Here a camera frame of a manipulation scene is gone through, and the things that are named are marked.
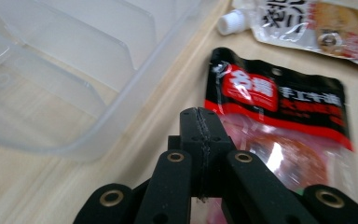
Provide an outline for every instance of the red label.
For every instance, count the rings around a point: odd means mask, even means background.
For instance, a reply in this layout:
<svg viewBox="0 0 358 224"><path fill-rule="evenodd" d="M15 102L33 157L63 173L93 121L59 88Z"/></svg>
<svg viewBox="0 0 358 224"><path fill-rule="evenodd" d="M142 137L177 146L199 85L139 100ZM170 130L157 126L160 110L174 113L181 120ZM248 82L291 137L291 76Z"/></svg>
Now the red label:
<svg viewBox="0 0 358 224"><path fill-rule="evenodd" d="M261 106L269 111L278 109L275 83L268 77L246 73L235 64L223 80L223 94L247 105Z"/></svg>

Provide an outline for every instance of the table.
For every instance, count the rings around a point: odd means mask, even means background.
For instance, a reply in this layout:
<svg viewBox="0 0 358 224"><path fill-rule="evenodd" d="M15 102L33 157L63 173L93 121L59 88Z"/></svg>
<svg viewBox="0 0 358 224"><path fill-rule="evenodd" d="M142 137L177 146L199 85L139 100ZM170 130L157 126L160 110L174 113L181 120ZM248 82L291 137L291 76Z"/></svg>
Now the table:
<svg viewBox="0 0 358 224"><path fill-rule="evenodd" d="M0 223L71 223L98 187L120 183L134 188L149 178L159 154L166 150L168 135L179 132L179 112L203 105L208 59L217 47L228 47L243 58L260 59L302 73L336 77L344 83L351 139L356 148L358 191L358 65L259 43L251 32L221 36L215 25L228 11L228 1L216 6L130 128L97 161L68 161L0 147ZM198 213L193 223L202 223L205 205L195 203Z"/></svg>

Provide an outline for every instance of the plastic container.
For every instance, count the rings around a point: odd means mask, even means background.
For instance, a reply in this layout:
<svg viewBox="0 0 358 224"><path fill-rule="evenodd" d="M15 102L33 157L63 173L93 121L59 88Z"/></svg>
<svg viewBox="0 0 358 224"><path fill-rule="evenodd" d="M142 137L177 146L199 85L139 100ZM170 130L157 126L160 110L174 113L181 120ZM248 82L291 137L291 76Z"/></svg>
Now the plastic container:
<svg viewBox="0 0 358 224"><path fill-rule="evenodd" d="M217 0L0 0L0 145L104 154Z"/></svg>

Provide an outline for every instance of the plastic packaging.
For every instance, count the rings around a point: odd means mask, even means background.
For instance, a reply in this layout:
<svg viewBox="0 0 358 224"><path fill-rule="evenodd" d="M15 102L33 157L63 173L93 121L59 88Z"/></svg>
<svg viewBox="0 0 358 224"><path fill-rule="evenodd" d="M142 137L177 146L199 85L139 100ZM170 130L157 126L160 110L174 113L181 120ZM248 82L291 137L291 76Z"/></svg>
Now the plastic packaging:
<svg viewBox="0 0 358 224"><path fill-rule="evenodd" d="M217 3L0 0L0 146L101 157Z"/></svg>
<svg viewBox="0 0 358 224"><path fill-rule="evenodd" d="M356 198L342 83L213 51L205 107L237 149L254 152L294 192L324 184ZM212 200L209 223L222 223Z"/></svg>
<svg viewBox="0 0 358 224"><path fill-rule="evenodd" d="M358 9L319 0L242 0L217 23L222 35L252 28L272 45L305 49L358 63Z"/></svg>

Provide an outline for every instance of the wooden table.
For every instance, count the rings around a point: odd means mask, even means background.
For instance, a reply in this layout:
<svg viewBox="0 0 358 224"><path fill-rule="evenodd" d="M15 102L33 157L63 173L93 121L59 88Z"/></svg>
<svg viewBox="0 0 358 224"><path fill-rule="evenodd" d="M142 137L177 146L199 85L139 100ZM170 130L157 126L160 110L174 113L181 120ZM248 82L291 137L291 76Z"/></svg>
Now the wooden table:
<svg viewBox="0 0 358 224"><path fill-rule="evenodd" d="M358 190L358 65L258 43L251 32L221 36L215 24L229 10L230 3L221 1L211 12L130 128L99 160L68 161L0 147L0 223L71 223L98 187L115 182L133 188L149 178L158 155L166 150L168 135L179 132L179 112L203 105L208 59L216 47L228 47L243 58L306 74L336 77L344 83L356 148ZM194 223L202 223L204 210L198 211Z"/></svg>

